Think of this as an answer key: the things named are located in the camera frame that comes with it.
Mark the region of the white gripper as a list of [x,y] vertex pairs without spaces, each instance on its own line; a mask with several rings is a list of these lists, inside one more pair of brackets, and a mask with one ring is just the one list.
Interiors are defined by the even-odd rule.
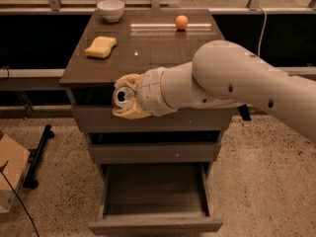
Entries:
[[144,119],[150,116],[161,117],[174,113],[164,100],[161,83],[165,68],[150,69],[144,74],[127,74],[120,77],[115,88],[129,87],[136,91],[136,102],[121,107],[113,107],[114,116],[122,119]]

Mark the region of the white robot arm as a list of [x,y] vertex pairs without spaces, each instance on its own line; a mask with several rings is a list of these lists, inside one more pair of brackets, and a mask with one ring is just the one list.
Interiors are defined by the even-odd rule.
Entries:
[[316,141],[316,82],[275,68],[227,40],[204,44],[191,62],[122,76],[113,102],[113,115],[123,119],[250,104]]

